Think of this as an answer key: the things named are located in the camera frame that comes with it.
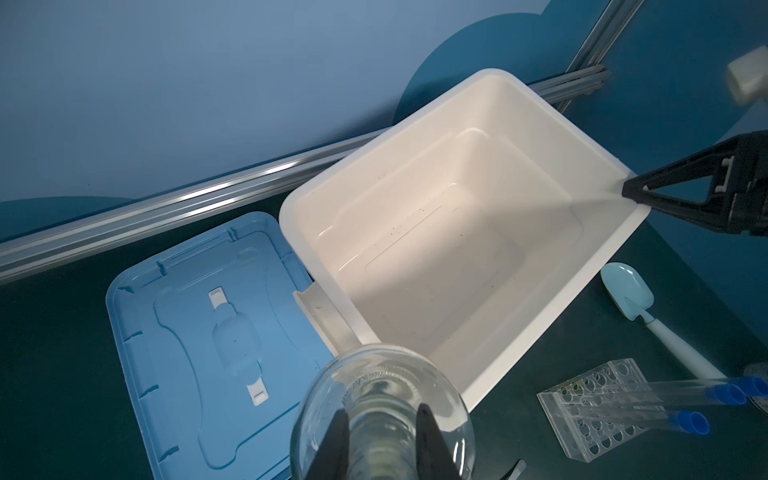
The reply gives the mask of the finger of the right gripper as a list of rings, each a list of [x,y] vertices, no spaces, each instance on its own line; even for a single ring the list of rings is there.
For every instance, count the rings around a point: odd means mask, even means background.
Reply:
[[[622,196],[712,231],[738,231],[733,218],[740,135],[624,182]]]

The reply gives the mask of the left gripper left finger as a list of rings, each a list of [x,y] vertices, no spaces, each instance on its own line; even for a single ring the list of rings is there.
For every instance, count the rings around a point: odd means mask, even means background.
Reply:
[[[335,412],[319,449],[306,473],[306,480],[345,480],[349,466],[350,432],[346,410]]]

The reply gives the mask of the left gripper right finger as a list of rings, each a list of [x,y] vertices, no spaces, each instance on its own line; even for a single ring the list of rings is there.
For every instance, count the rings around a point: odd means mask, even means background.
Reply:
[[[432,410],[425,403],[419,405],[416,415],[415,455],[420,480],[461,478]]]

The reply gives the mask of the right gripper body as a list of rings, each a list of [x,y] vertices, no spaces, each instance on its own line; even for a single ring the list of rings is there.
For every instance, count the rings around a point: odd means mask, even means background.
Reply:
[[[728,234],[767,236],[767,131],[736,135],[719,144],[731,158],[723,185],[724,225]]]

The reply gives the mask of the clear test tube rack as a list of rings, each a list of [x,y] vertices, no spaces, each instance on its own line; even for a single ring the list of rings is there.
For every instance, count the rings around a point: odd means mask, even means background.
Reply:
[[[631,358],[611,360],[537,394],[565,456],[589,463],[646,431],[640,423],[658,419],[664,409],[600,400],[611,387],[637,386],[646,378]]]

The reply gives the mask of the test tube blue cap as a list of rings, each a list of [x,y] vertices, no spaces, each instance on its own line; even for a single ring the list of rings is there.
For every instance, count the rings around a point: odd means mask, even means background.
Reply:
[[[613,424],[669,430],[701,436],[710,433],[708,419],[697,411],[587,406],[571,406],[566,411],[574,418],[581,420],[597,420]]]
[[[740,406],[746,394],[736,385],[653,382],[620,385],[595,395],[592,403],[611,406]]]
[[[735,378],[720,379],[694,379],[679,381],[659,381],[649,382],[647,387],[653,391],[672,392],[679,389],[690,389],[699,387],[712,387],[717,385],[730,384],[738,387],[748,398],[766,398],[767,381],[759,376],[746,376]]]

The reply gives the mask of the white plastic storage bin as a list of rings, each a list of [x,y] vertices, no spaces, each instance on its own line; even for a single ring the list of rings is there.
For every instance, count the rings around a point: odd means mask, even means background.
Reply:
[[[474,408],[648,216],[631,175],[485,69],[294,190],[279,225],[337,351],[415,351]]]

